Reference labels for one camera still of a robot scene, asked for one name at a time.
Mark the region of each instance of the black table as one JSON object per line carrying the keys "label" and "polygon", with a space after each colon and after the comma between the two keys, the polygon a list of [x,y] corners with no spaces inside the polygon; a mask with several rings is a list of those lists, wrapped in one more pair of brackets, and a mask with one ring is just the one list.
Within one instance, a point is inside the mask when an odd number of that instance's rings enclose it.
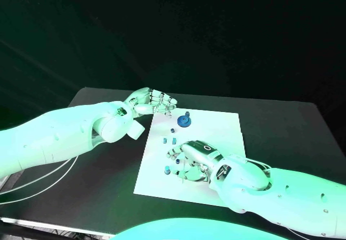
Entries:
{"label": "black table", "polygon": [[[124,101],[132,91],[83,88],[69,106]],[[300,171],[346,184],[346,159],[313,103],[167,93],[177,107],[239,114],[246,157],[275,168]],[[300,239],[251,212],[134,194],[153,115],[137,121],[145,127],[138,140],[127,135],[82,154],[59,183],[33,198],[7,204],[0,216],[115,234],[154,220],[205,218],[236,223],[288,239]],[[16,186],[27,183],[62,163],[24,170]],[[0,201],[17,199],[47,187],[70,163],[47,178]]]}

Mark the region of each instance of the white paper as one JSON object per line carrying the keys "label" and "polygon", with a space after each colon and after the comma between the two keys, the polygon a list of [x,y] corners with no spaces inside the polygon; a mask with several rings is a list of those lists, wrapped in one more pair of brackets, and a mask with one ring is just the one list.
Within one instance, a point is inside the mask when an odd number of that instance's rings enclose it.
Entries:
{"label": "white paper", "polygon": [[[177,125],[179,116],[190,114],[190,126]],[[209,184],[183,180],[174,174],[166,175],[164,167],[187,170],[183,153],[177,156],[180,164],[166,157],[168,150],[187,141],[209,143],[223,156],[230,153],[245,157],[243,136],[238,113],[176,108],[171,118],[155,113],[153,116],[145,149],[138,170],[134,194],[193,203],[226,207]]]}

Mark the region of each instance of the blue object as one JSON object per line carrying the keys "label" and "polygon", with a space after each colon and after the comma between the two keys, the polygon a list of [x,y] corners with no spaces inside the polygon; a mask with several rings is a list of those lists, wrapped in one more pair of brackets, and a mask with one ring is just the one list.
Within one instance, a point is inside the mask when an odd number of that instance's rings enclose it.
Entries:
{"label": "blue object", "polygon": [[186,112],[183,116],[177,118],[177,125],[181,128],[186,128],[192,125],[190,113]]}
{"label": "blue object", "polygon": [[166,173],[167,175],[171,173],[171,170],[170,170],[170,167],[168,167],[168,166],[164,167],[164,173]]}

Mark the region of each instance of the robotic hand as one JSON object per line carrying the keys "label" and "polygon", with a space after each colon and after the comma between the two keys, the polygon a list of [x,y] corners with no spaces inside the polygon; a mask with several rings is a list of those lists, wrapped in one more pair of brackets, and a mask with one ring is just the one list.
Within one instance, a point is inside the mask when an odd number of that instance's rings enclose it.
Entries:
{"label": "robotic hand", "polygon": [[166,113],[177,101],[144,87],[125,101],[101,102],[53,110],[20,126],[0,131],[0,178],[37,165],[65,161],[125,134],[137,139],[144,127],[134,120]]}
{"label": "robotic hand", "polygon": [[180,153],[190,169],[170,172],[186,180],[207,181],[205,184],[232,211],[254,212],[304,234],[346,239],[344,185],[303,172],[271,168],[235,154],[222,156],[199,140],[170,149],[167,158],[176,160]]}

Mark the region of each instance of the white robotic arm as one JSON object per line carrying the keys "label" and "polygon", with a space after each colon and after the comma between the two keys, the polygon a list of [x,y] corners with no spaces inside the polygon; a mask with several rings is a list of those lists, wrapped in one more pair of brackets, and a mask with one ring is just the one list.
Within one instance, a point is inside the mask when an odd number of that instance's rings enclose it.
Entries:
{"label": "white robotic arm", "polygon": [[65,161],[125,134],[137,139],[144,127],[134,120],[166,113],[177,101],[144,87],[124,102],[101,102],[53,110],[20,126],[0,131],[0,178],[33,166]]}
{"label": "white robotic arm", "polygon": [[223,157],[199,140],[176,146],[167,157],[176,160],[181,152],[190,169],[171,172],[192,181],[207,180],[232,211],[252,212],[304,234],[346,239],[344,185],[303,172],[271,168],[235,154]]}

